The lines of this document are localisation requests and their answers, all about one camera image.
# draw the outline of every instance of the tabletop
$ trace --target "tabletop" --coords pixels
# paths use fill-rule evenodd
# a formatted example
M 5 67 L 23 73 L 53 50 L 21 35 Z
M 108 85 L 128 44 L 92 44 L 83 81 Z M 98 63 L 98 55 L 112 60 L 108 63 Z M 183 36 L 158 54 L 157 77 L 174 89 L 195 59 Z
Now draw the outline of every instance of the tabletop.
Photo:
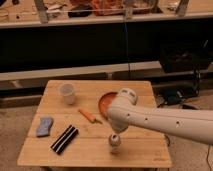
M 76 101 L 64 103 L 58 93 L 63 83 L 72 83 Z M 116 168 L 168 168 L 171 160 L 164 134 L 131 127 L 122 133 L 118 154 L 111 154 L 108 137 L 113 133 L 108 121 L 100 115 L 99 99 L 108 92 L 121 88 L 133 89 L 138 95 L 137 105 L 156 107 L 152 86 L 148 81 L 94 81 L 94 80 L 51 80 L 48 82 L 31 128 L 18 158 L 22 166 L 63 167 L 116 167 Z M 103 124 L 90 123 L 78 112 L 83 108 L 93 113 Z M 40 118 L 50 116 L 54 123 L 50 136 L 37 138 L 36 128 Z M 79 134 L 61 155 L 50 146 L 69 126 L 74 125 Z

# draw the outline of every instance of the carrot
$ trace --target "carrot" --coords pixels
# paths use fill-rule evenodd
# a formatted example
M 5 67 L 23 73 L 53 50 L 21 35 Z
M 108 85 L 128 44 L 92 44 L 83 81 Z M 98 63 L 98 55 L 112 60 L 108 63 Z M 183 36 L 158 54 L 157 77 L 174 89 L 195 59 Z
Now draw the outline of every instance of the carrot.
M 90 122 L 94 123 L 94 122 L 96 121 L 96 118 L 95 118 L 95 116 L 94 116 L 92 113 L 87 112 L 87 111 L 85 111 L 85 110 L 83 110 L 83 109 L 78 109 L 78 111 L 79 111 L 82 115 L 84 115 Z

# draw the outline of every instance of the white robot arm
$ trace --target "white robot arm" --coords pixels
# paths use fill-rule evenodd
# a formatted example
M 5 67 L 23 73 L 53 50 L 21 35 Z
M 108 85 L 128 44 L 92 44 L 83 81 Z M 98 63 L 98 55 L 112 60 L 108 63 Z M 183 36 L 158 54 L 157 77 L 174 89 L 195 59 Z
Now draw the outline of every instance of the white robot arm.
M 115 133 L 129 125 L 213 145 L 213 112 L 211 110 L 159 109 L 135 106 L 136 93 L 121 89 L 108 107 L 108 119 Z

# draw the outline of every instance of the floor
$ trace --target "floor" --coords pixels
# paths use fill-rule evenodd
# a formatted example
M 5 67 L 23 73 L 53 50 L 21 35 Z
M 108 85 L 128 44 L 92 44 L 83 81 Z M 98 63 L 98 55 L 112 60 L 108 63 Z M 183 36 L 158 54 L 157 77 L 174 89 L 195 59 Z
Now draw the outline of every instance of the floor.
M 41 170 L 39 167 L 20 167 L 16 164 L 25 136 L 37 109 L 37 105 L 20 105 L 20 100 L 17 100 L 17 103 L 19 103 L 19 107 L 8 107 L 9 105 L 6 104 L 0 108 L 0 170 L 39 171 Z M 213 90 L 201 91 L 200 96 L 190 99 L 188 104 L 199 109 L 213 109 Z M 169 152 L 173 163 L 172 168 L 169 169 L 170 171 L 210 171 L 206 162 L 207 145 L 173 136 L 169 136 L 169 139 Z M 210 148 L 209 162 L 213 167 L 212 148 Z M 53 169 L 70 170 L 69 168 Z M 167 171 L 167 169 L 158 169 L 158 171 Z

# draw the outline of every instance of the paper cup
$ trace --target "paper cup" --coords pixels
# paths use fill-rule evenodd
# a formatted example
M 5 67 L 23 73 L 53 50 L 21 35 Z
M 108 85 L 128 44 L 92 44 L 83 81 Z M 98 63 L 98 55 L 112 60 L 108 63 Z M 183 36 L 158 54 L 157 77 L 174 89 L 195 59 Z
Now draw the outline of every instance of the paper cup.
M 75 89 L 72 84 L 62 84 L 59 87 L 59 94 L 63 97 L 66 104 L 73 104 L 75 102 Z

